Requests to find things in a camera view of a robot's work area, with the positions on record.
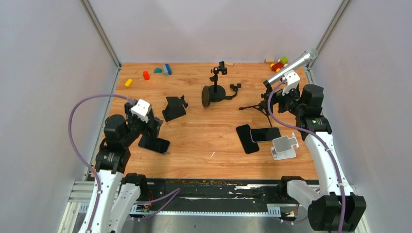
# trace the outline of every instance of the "gray wall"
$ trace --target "gray wall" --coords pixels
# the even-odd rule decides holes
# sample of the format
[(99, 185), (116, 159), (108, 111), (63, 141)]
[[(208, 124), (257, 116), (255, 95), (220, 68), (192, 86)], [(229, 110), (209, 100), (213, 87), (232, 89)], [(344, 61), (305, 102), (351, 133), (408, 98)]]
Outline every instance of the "gray wall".
[[(115, 75), (78, 0), (0, 1), (1, 232), (57, 231), (85, 170), (69, 143), (69, 113), (80, 98), (107, 93)], [(75, 115), (88, 160), (105, 102)]]
[(347, 178), (371, 232), (410, 232), (412, 2), (354, 0), (315, 64)]
[(314, 48), (341, 0), (90, 2), (122, 62), (262, 62)]

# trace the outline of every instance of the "wooden table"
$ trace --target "wooden table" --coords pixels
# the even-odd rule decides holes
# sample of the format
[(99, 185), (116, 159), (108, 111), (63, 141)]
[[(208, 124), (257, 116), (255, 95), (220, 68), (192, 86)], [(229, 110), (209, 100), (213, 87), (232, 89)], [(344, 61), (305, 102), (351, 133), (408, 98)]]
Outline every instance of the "wooden table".
[[(169, 140), (171, 145), (167, 154), (157, 154), (137, 146), (136, 140), (130, 147), (131, 157), (126, 173), (136, 172), (147, 177), (165, 178), (246, 178), (280, 179), (282, 176), (302, 176), (317, 179), (312, 157), (301, 140), (300, 133), (279, 126), (282, 135), (298, 138), (300, 148), (293, 159), (274, 161), (270, 153), (271, 142), (259, 143), (260, 151), (245, 154), (236, 133), (236, 127), (249, 124), (252, 129), (267, 128), (267, 118), (255, 109), (239, 110), (239, 107), (259, 103), (265, 86), (262, 82), (274, 73), (269, 64), (235, 63), (228, 67), (228, 74), (219, 75), (218, 84), (232, 95), (232, 83), (241, 83), (238, 96), (223, 100), (204, 109), (201, 91), (209, 80), (210, 69), (217, 63), (172, 63), (173, 74), (153, 74), (161, 63), (126, 63), (123, 65), (116, 94), (135, 99), (144, 99), (152, 104), (154, 115), (164, 119), (162, 110), (167, 105), (166, 96), (185, 96), (189, 104), (183, 117), (164, 122), (159, 137)], [(145, 81), (142, 73), (149, 71), (150, 80)], [(296, 71), (301, 77), (300, 86), (307, 84), (303, 69)], [(125, 87), (128, 79), (133, 79), (131, 87)], [(124, 100), (115, 99), (110, 113), (124, 115)], [(291, 125), (294, 116), (289, 113), (278, 114), (278, 118)]]

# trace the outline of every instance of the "silver microphone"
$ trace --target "silver microphone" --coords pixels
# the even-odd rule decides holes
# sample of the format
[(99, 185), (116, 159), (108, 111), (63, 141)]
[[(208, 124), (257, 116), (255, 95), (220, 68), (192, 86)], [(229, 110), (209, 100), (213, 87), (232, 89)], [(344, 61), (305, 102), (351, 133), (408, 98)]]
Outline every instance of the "silver microphone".
[(286, 67), (282, 68), (278, 73), (268, 78), (268, 80), (264, 81), (263, 84), (265, 84), (266, 87), (272, 86), (274, 83), (279, 81), (283, 76), (285, 76), (286, 72), (290, 70), (295, 70), (299, 68), (300, 66), (303, 66), (313, 61), (317, 56), (318, 56), (318, 51), (316, 51), (316, 49), (311, 49), (311, 50), (303, 52), (302, 55), (300, 55), (298, 59), (294, 60), (292, 63), (290, 63)]

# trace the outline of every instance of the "red toy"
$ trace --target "red toy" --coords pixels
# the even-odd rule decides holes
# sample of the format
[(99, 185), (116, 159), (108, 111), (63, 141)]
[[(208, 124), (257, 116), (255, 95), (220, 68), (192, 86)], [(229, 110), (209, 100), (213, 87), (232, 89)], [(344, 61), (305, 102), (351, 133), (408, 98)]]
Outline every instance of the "red toy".
[(282, 59), (279, 59), (277, 63), (271, 64), (272, 71), (279, 72), (280, 69), (288, 65), (287, 62), (288, 59), (286, 57), (282, 57)]
[(146, 70), (143, 71), (143, 77), (144, 77), (144, 80), (149, 80), (150, 79), (149, 72), (147, 72)]

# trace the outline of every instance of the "black smartphone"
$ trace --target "black smartphone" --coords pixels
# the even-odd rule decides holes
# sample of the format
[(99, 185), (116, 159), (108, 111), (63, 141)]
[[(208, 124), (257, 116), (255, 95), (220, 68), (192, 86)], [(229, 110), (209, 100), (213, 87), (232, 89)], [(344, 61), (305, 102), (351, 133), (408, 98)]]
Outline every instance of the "black smartphone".
[(139, 147), (145, 148), (157, 153), (166, 154), (170, 146), (170, 141), (162, 138), (150, 139), (148, 135), (143, 135), (139, 141)]
[(252, 142), (271, 142), (280, 137), (280, 131), (279, 128), (251, 129), (250, 136)]
[(242, 125), (242, 126), (237, 127), (236, 132), (238, 132), (240, 142), (242, 143), (243, 150), (245, 151), (246, 154), (259, 151), (258, 144), (256, 142), (253, 142), (250, 136), (250, 126), (249, 125)]

